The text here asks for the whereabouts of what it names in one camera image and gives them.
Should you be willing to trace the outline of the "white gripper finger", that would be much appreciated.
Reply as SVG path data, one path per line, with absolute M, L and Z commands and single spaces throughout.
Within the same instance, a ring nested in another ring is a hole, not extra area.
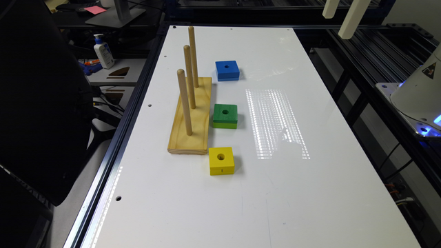
M 350 39 L 353 36 L 370 2 L 371 0 L 353 0 L 338 32 L 341 39 Z
M 338 9 L 340 0 L 326 0 L 322 15 L 326 19 L 332 19 Z

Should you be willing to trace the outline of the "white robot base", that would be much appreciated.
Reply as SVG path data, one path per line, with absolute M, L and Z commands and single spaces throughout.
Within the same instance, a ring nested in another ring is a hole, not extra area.
M 440 47 L 405 81 L 376 88 L 417 137 L 440 138 Z

